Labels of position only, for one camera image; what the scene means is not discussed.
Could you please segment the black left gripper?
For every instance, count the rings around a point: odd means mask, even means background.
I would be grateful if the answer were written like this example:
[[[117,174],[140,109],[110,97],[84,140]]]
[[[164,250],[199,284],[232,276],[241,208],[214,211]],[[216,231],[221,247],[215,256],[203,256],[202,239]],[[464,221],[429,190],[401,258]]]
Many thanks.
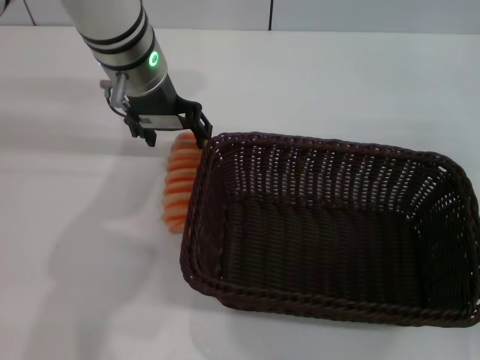
[[[191,130],[200,149],[212,138],[213,126],[202,105],[180,97],[169,75],[149,93],[130,97],[129,105],[124,123],[133,138],[145,140],[149,147],[156,145],[155,131]]]

